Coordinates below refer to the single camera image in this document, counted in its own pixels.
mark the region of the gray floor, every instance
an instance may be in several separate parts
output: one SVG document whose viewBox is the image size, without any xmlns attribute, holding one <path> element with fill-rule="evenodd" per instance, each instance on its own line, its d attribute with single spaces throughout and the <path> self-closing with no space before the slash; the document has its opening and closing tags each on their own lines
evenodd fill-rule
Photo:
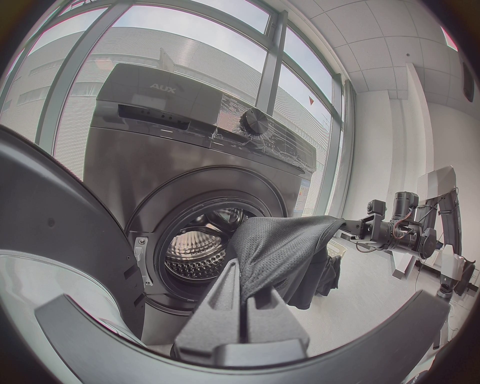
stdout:
<svg viewBox="0 0 480 384">
<path fill-rule="evenodd" d="M 340 272 L 339 288 L 328 297 L 315 296 L 310 308 L 292 312 L 310 334 L 309 356 L 315 356 L 365 334 L 392 315 L 417 290 L 436 294 L 439 279 L 415 267 L 408 279 L 392 276 L 388 255 L 382 252 L 361 253 L 350 242 L 335 239 L 348 250 Z M 468 316 L 474 297 L 454 294 L 449 314 L 449 336 L 455 336 Z"/>
</svg>

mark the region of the ceiling tile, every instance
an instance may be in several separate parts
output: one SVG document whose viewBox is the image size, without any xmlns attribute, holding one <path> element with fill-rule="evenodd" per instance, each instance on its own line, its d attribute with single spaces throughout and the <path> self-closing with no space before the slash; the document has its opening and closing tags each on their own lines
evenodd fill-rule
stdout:
<svg viewBox="0 0 480 384">
<path fill-rule="evenodd" d="M 364 1 L 327 12 L 348 43 L 381 37 L 382 31 Z"/>
<path fill-rule="evenodd" d="M 383 37 L 349 44 L 361 69 L 391 67 L 392 60 Z"/>
<path fill-rule="evenodd" d="M 396 89 L 393 68 L 376 68 L 362 71 L 370 91 Z"/>
<path fill-rule="evenodd" d="M 333 8 L 341 7 L 342 5 L 355 3 L 360 0 L 315 0 L 324 11 L 329 11 Z"/>
<path fill-rule="evenodd" d="M 290 0 L 309 19 L 323 13 L 323 9 L 314 0 Z"/>
<path fill-rule="evenodd" d="M 405 5 L 412 16 L 419 37 L 446 44 L 440 24 L 433 17 L 417 4 L 406 2 Z"/>
<path fill-rule="evenodd" d="M 312 19 L 312 23 L 318 28 L 323 37 L 325 37 L 325 39 L 333 48 L 345 45 L 347 43 L 338 28 L 335 26 L 333 21 L 330 20 L 326 13 L 315 16 Z"/>
<path fill-rule="evenodd" d="M 448 95 L 450 85 L 450 75 L 444 72 L 434 71 L 425 68 L 425 92 L 437 93 L 439 95 Z"/>
<path fill-rule="evenodd" d="M 403 67 L 405 63 L 413 63 L 423 67 L 420 40 L 417 37 L 386 37 L 394 67 Z"/>
<path fill-rule="evenodd" d="M 395 81 L 397 89 L 408 89 L 407 87 L 407 68 L 395 67 Z"/>
<path fill-rule="evenodd" d="M 458 77 L 450 75 L 450 90 L 448 91 L 448 97 L 460 101 L 467 99 L 463 94 L 462 81 Z"/>
<path fill-rule="evenodd" d="M 423 89 L 425 89 L 425 72 L 422 67 L 415 67 L 415 70 L 417 71 L 417 75 L 419 76 L 420 83 Z"/>
<path fill-rule="evenodd" d="M 417 30 L 402 1 L 368 0 L 367 5 L 384 36 L 417 36 Z"/>
<path fill-rule="evenodd" d="M 450 73 L 448 46 L 426 39 L 420 39 L 420 45 L 424 68 Z"/>
<path fill-rule="evenodd" d="M 425 92 L 425 98 L 428 103 L 436 103 L 446 105 L 447 96 L 437 95 L 436 93 Z"/>
<path fill-rule="evenodd" d="M 348 74 L 350 76 L 350 80 L 352 81 L 353 87 L 357 93 L 367 92 L 368 87 L 367 83 L 365 82 L 365 78 L 361 71 L 352 72 Z"/>
<path fill-rule="evenodd" d="M 462 65 L 458 52 L 448 47 L 448 56 L 450 57 L 450 74 L 458 78 L 462 77 Z"/>
<path fill-rule="evenodd" d="M 340 59 L 347 72 L 356 72 L 360 70 L 357 59 L 353 55 L 352 50 L 348 45 L 335 48 L 335 53 L 337 54 L 338 58 Z"/>
<path fill-rule="evenodd" d="M 397 98 L 399 98 L 399 99 L 407 100 L 407 99 L 408 99 L 408 91 L 399 89 L 399 90 L 396 92 L 396 96 L 397 96 Z"/>
</svg>

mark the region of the black cloth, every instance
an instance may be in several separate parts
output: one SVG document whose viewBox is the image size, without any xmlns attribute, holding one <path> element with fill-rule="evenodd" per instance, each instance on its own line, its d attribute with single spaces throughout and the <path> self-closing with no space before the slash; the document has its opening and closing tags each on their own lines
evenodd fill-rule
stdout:
<svg viewBox="0 0 480 384">
<path fill-rule="evenodd" d="M 340 279 L 340 256 L 329 257 L 325 266 L 322 278 L 317 286 L 317 293 L 322 296 L 328 296 L 331 289 L 338 288 L 338 280 Z"/>
<path fill-rule="evenodd" d="M 343 223 L 311 216 L 251 217 L 241 224 L 226 259 L 239 261 L 242 304 L 271 286 L 288 304 L 310 303 L 328 262 L 326 245 Z"/>
</svg>

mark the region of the robotic arm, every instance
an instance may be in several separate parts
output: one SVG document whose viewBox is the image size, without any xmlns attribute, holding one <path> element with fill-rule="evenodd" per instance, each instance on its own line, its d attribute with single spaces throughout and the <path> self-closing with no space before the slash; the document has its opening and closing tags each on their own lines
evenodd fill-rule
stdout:
<svg viewBox="0 0 480 384">
<path fill-rule="evenodd" d="M 423 197 L 422 204 L 416 193 L 395 194 L 390 221 L 384 221 L 385 202 L 372 200 L 367 205 L 366 217 L 346 220 L 340 229 L 352 235 L 352 242 L 365 243 L 379 251 L 395 250 L 427 259 L 437 243 L 434 227 L 438 212 L 442 216 L 445 244 L 451 245 L 454 253 L 461 256 L 462 230 L 453 168 L 445 167 L 421 176 L 418 192 Z"/>
</svg>

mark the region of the metal bracket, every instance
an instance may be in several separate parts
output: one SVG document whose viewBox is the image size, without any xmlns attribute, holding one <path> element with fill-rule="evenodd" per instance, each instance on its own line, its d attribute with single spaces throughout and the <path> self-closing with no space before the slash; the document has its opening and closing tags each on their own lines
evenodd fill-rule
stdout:
<svg viewBox="0 0 480 384">
<path fill-rule="evenodd" d="M 137 237 L 135 239 L 135 246 L 133 248 L 133 255 L 137 260 L 138 267 L 142 273 L 142 279 L 144 280 L 144 285 L 151 287 L 152 280 L 147 272 L 147 265 L 145 263 L 145 253 L 147 249 L 148 238 L 147 237 Z"/>
</svg>

